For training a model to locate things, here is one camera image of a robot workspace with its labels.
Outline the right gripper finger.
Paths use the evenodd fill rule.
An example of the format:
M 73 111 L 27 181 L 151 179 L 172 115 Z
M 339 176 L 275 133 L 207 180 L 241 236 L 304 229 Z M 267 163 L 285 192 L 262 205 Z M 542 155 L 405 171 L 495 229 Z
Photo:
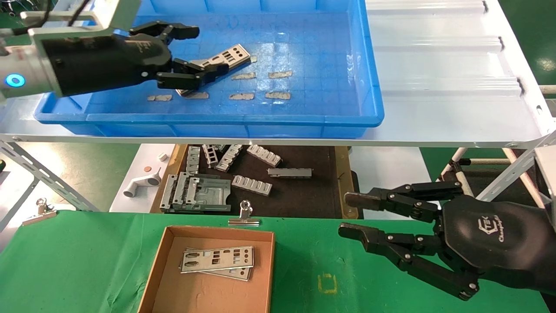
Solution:
M 463 194 L 459 181 L 415 183 L 393 190 L 375 187 L 368 193 L 347 192 L 345 202 L 358 209 L 387 211 L 432 223 L 439 216 L 439 206 L 433 201 L 453 200 Z
M 454 272 L 424 258 L 443 254 L 443 242 L 436 234 L 385 233 L 353 223 L 341 223 L 338 234 L 359 241 L 367 253 L 387 258 L 400 271 L 462 301 L 468 301 L 479 291 L 478 275 Z

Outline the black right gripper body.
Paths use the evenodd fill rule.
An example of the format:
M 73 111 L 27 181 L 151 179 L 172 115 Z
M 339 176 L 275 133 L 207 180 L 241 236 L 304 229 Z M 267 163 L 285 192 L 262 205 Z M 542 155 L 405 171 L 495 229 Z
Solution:
M 556 234 L 545 210 L 458 196 L 443 205 L 435 232 L 443 240 L 439 257 L 455 272 L 555 293 Z

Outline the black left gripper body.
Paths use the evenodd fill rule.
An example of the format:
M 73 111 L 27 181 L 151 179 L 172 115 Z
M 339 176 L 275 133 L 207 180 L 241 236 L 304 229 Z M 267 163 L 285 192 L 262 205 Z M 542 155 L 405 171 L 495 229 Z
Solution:
M 132 87 L 171 70 L 168 46 L 147 34 L 51 39 L 43 47 L 60 97 Z

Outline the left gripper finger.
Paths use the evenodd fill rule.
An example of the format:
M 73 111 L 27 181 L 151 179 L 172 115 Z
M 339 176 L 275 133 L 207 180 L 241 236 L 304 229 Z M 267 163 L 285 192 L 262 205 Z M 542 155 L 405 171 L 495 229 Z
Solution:
M 140 24 L 129 30 L 130 36 L 145 34 L 161 40 L 164 44 L 170 44 L 173 40 L 186 40 L 197 38 L 200 28 L 187 26 L 182 23 L 168 23 L 163 20 L 155 20 Z
M 156 82 L 160 89 L 197 91 L 200 87 L 227 75 L 229 71 L 229 65 L 224 62 L 200 66 L 182 59 L 174 59 L 167 71 L 156 74 Z

